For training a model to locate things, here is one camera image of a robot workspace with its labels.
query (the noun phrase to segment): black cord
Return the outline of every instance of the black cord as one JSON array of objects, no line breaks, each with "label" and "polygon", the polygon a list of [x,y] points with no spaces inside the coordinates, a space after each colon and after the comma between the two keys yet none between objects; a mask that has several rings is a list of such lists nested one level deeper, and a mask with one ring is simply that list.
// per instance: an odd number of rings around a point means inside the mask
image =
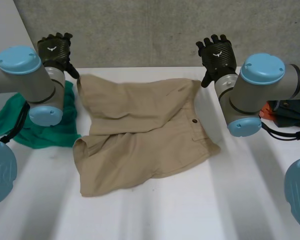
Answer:
[{"label": "black cord", "polygon": [[22,130],[26,122],[29,109],[30,109],[29,104],[25,102],[22,106],[22,109],[19,113],[19,116],[15,122],[13,129],[6,136],[0,138],[0,142],[7,144]]},{"label": "black cord", "polygon": [[281,140],[281,141],[294,141],[294,140],[300,140],[300,131],[296,132],[296,133],[287,133],[287,132],[280,132],[280,131],[276,131],[271,129],[270,127],[268,127],[264,122],[261,123],[261,127],[266,130],[266,132],[273,137],[274,139],[277,140]]},{"label": "black cord", "polygon": [[273,137],[274,139],[277,139],[277,140],[281,140],[281,141],[294,141],[294,140],[298,140],[296,137],[295,138],[279,138],[275,135],[273,135],[271,132],[267,131],[267,133]]}]

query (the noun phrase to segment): white tabletop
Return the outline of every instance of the white tabletop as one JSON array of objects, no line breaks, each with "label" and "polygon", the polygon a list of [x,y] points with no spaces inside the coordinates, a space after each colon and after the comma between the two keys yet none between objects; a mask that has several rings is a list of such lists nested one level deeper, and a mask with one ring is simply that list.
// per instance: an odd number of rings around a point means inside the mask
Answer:
[{"label": "white tabletop", "polygon": [[[146,83],[201,80],[204,68],[79,72],[117,83]],[[18,175],[11,194],[0,203],[0,240],[300,240],[300,226],[283,188],[286,170],[300,158],[300,141],[278,141],[263,130],[232,137],[213,84],[200,91],[200,120],[221,153],[188,171],[134,188],[84,198],[70,148],[32,150],[9,143]],[[91,120],[78,97],[76,107],[77,130],[87,135]]]}]

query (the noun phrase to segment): wall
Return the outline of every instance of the wall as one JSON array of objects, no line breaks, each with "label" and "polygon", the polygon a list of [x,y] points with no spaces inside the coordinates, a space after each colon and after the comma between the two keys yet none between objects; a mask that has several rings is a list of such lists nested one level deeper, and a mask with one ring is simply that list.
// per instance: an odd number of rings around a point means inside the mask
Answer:
[{"label": "wall", "polygon": [[300,63],[300,0],[14,0],[32,42],[74,35],[76,67],[200,66],[195,42],[226,34],[238,65]]}]

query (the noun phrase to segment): blue joint cap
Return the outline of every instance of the blue joint cap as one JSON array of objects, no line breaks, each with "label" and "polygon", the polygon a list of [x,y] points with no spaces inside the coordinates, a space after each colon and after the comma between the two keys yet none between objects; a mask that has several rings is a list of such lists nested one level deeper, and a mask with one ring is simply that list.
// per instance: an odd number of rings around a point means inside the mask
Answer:
[{"label": "blue joint cap", "polygon": [[12,150],[0,142],[0,202],[3,201],[13,188],[17,178],[17,161]]},{"label": "blue joint cap", "polygon": [[36,51],[28,46],[12,46],[0,53],[0,69],[8,74],[30,74],[41,65]]},{"label": "blue joint cap", "polygon": [[241,77],[254,85],[270,85],[278,82],[285,75],[286,67],[283,61],[267,53],[257,53],[249,56],[240,69]]},{"label": "blue joint cap", "polygon": [[63,111],[54,106],[36,106],[29,111],[30,120],[39,126],[50,127],[60,123]]},{"label": "blue joint cap", "polygon": [[300,224],[300,159],[286,171],[284,177],[284,195],[291,206],[291,213]]},{"label": "blue joint cap", "polygon": [[261,120],[259,117],[242,118],[229,123],[227,127],[232,136],[247,137],[261,129]]}]

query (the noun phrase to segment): green cloth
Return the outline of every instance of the green cloth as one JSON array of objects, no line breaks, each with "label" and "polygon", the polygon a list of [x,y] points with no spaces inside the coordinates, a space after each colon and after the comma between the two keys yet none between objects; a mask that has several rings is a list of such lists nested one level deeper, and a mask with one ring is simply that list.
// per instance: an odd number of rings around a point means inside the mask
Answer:
[{"label": "green cloth", "polygon": [[[75,95],[73,84],[65,82],[63,116],[58,125],[38,126],[26,117],[22,130],[13,140],[33,149],[50,146],[71,147],[81,136],[77,134]],[[12,96],[0,111],[0,136],[8,134],[14,127],[25,99],[17,93]]]}]

